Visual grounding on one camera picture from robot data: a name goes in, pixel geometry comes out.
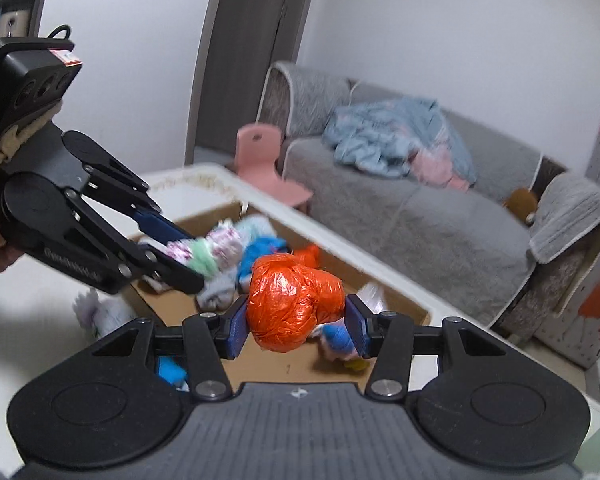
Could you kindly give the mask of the bubble wrap teal tie bundle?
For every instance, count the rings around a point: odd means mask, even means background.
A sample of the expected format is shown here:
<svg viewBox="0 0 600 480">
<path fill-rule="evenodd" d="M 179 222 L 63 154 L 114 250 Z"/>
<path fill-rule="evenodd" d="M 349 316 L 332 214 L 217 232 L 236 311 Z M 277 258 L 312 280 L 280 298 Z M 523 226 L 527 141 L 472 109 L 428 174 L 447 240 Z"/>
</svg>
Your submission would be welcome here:
<svg viewBox="0 0 600 480">
<path fill-rule="evenodd" d="M 263 214 L 248 214 L 234 224 L 245 246 L 249 246 L 260 237 L 276 237 L 277 232 L 268 217 Z"/>
</svg>

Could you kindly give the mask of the pink fluffy blue ball toy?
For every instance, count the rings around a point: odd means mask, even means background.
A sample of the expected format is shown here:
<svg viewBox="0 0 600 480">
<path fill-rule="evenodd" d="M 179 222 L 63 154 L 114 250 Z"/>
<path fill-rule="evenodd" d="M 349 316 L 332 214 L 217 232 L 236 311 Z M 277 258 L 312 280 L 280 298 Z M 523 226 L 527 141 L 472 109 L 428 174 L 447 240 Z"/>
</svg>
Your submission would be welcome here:
<svg viewBox="0 0 600 480">
<path fill-rule="evenodd" d="M 321 352 L 330 362 L 341 362 L 344 367 L 355 372 L 362 372 L 370 365 L 358 355 L 343 318 L 337 322 L 317 325 L 310 338 L 320 344 Z"/>
</svg>

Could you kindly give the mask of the grey door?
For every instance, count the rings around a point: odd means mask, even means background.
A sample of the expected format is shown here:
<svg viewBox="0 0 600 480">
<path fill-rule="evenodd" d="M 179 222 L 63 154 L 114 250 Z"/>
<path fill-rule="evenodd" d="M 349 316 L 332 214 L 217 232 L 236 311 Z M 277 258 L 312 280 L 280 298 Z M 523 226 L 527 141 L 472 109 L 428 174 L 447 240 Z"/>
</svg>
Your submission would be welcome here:
<svg viewBox="0 0 600 480">
<path fill-rule="evenodd" d="M 237 130 L 258 116 L 266 73 L 297 58 L 311 0 L 209 0 L 200 36 L 185 162 L 234 153 Z"/>
</svg>

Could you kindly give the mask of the orange plastic bag bundle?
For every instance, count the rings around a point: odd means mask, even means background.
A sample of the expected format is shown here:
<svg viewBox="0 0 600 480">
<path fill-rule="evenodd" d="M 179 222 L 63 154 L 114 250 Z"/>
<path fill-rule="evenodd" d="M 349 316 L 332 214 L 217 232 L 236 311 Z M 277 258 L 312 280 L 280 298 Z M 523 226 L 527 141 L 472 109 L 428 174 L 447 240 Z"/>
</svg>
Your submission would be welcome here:
<svg viewBox="0 0 600 480">
<path fill-rule="evenodd" d="M 295 249 L 292 254 L 302 266 L 307 266 L 312 269 L 318 269 L 320 267 L 321 249 L 315 244 L 309 244 L 306 247 Z"/>
</svg>

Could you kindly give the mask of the grey sofa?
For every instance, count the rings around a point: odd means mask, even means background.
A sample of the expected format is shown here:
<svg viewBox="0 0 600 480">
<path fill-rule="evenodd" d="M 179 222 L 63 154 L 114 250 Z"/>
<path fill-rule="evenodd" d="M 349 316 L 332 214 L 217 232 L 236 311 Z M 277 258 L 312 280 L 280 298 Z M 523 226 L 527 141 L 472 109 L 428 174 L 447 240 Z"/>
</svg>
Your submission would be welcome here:
<svg viewBox="0 0 600 480">
<path fill-rule="evenodd" d="M 480 324 L 532 336 L 557 311 L 591 244 L 561 247 L 554 256 L 546 252 L 542 235 L 547 229 L 565 234 L 554 214 L 569 203 L 547 189 L 566 174 L 584 177 L 566 170 L 549 177 L 552 162 L 534 148 L 439 104 L 474 161 L 477 181 L 466 192 L 375 177 L 335 162 L 334 150 L 323 142 L 335 108 L 404 96 L 278 61 L 266 74 L 257 120 L 283 133 L 282 174 L 313 193 L 316 221 Z M 503 206 L 517 188 L 538 198 L 531 226 Z"/>
</svg>

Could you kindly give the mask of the brown cardboard box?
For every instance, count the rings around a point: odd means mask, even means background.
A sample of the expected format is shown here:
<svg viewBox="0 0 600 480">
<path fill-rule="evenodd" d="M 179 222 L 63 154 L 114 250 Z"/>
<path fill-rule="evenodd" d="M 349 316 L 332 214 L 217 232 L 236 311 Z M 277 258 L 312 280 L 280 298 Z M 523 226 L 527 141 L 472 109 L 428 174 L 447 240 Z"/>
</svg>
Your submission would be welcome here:
<svg viewBox="0 0 600 480">
<path fill-rule="evenodd" d="M 290 218 L 270 220 L 290 248 L 288 257 L 264 254 L 250 263 L 256 282 L 246 288 L 247 318 L 256 324 L 240 355 L 225 364 L 234 387 L 244 382 L 356 382 L 364 385 L 372 364 L 332 361 L 310 331 L 321 322 L 340 321 L 344 300 L 366 285 L 378 287 L 385 309 L 425 325 L 427 310 L 366 270 L 365 252 L 341 255 L 323 233 L 310 234 Z"/>
</svg>

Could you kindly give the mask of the pink blanket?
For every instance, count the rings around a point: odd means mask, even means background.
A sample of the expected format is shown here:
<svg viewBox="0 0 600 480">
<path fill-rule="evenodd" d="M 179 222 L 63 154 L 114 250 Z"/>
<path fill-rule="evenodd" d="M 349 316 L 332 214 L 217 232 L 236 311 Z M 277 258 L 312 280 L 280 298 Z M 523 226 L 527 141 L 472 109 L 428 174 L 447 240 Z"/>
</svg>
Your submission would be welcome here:
<svg viewBox="0 0 600 480">
<path fill-rule="evenodd" d="M 410 160 L 411 173 L 419 182 L 436 188 L 452 188 L 466 192 L 469 182 L 459 176 L 453 166 L 451 153 L 441 150 L 420 150 Z"/>
</svg>

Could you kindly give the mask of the white sock bundle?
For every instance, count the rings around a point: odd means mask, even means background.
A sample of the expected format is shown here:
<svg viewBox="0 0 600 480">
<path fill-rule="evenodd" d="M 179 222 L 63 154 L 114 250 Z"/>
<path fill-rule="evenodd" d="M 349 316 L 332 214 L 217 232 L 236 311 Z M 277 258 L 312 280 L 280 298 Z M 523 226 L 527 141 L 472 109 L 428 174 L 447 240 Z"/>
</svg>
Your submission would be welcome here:
<svg viewBox="0 0 600 480">
<path fill-rule="evenodd" d="M 166 254 L 166 246 L 156 242 L 152 238 L 143 236 L 140 238 L 140 244 L 148 245 L 151 249 L 155 249 L 157 252 Z M 155 294 L 163 294 L 171 289 L 161 278 L 153 278 L 152 276 L 144 276 L 143 281 L 154 291 Z"/>
</svg>

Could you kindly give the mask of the blue sock roll rope tie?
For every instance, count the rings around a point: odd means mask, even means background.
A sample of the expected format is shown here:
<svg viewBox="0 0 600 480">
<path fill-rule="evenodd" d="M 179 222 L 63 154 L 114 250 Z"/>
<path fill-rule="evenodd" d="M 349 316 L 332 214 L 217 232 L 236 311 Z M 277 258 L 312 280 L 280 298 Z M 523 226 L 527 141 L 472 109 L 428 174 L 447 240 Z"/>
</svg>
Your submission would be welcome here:
<svg viewBox="0 0 600 480">
<path fill-rule="evenodd" d="M 182 367 L 170 356 L 159 356 L 156 362 L 156 374 L 165 382 L 180 391 L 188 391 L 188 375 Z"/>
</svg>

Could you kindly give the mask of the brown plush toy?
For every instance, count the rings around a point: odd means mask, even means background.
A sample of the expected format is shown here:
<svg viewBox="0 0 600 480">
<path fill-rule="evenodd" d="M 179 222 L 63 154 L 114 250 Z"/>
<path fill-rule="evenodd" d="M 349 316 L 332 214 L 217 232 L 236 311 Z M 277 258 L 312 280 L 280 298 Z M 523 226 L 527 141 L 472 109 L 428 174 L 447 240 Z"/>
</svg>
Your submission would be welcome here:
<svg viewBox="0 0 600 480">
<path fill-rule="evenodd" d="M 536 195 L 526 188 L 517 188 L 504 200 L 503 206 L 520 222 L 531 226 L 539 201 Z"/>
</svg>

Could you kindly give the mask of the white patterned paper bundle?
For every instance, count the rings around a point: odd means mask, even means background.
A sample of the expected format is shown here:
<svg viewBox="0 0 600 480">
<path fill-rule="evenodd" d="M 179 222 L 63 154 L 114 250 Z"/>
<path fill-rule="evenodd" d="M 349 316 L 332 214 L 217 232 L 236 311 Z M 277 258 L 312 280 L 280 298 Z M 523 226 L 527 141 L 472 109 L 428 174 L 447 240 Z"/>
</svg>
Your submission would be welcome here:
<svg viewBox="0 0 600 480">
<path fill-rule="evenodd" d="M 362 303 L 368 307 L 373 314 L 388 311 L 388 304 L 385 298 L 385 289 L 375 282 L 369 282 L 363 285 L 357 292 L 356 296 L 361 299 Z"/>
</svg>

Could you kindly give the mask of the light blue blanket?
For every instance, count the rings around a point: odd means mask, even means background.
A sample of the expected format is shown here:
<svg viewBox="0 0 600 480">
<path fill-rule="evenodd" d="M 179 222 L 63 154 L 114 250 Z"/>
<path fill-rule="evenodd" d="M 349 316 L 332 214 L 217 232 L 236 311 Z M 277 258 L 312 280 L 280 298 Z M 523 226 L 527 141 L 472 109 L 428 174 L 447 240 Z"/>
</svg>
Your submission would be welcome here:
<svg viewBox="0 0 600 480">
<path fill-rule="evenodd" d="M 323 142 L 334 150 L 338 164 L 389 179 L 417 180 L 411 158 L 420 150 L 445 148 L 469 187 L 477 181 L 464 140 L 434 101 L 404 96 L 337 107 L 323 131 Z"/>
</svg>

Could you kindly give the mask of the pink plastic chair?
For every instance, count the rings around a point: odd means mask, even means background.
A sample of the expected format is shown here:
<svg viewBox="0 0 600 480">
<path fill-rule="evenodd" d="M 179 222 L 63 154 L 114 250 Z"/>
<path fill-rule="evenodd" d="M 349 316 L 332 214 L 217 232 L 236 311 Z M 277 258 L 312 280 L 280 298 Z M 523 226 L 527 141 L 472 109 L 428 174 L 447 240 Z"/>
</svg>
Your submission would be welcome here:
<svg viewBox="0 0 600 480">
<path fill-rule="evenodd" d="M 242 180 L 286 206 L 306 211 L 313 193 L 278 173 L 276 162 L 281 150 L 279 128 L 268 124 L 245 125 L 237 131 L 235 172 Z"/>
</svg>

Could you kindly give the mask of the grey sock bundle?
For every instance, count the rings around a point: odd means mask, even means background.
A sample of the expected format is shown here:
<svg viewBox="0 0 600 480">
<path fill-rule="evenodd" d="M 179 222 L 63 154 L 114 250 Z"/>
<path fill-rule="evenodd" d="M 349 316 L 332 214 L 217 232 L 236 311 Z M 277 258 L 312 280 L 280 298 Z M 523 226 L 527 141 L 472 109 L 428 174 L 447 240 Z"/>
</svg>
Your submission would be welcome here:
<svg viewBox="0 0 600 480">
<path fill-rule="evenodd" d="M 231 268 L 218 274 L 198 292 L 196 303 L 202 312 L 226 311 L 236 295 L 237 269 Z"/>
</svg>

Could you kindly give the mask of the lilac bubble wrap bundle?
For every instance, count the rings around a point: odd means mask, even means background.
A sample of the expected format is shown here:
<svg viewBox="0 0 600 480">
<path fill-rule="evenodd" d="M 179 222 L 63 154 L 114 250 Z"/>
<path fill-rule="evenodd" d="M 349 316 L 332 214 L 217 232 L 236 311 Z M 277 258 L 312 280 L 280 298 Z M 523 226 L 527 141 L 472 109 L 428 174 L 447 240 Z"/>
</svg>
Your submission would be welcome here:
<svg viewBox="0 0 600 480">
<path fill-rule="evenodd" d="M 95 339 L 106 337 L 136 318 L 135 311 L 123 298 L 102 298 L 94 288 L 79 294 L 72 310 L 80 326 Z"/>
</svg>

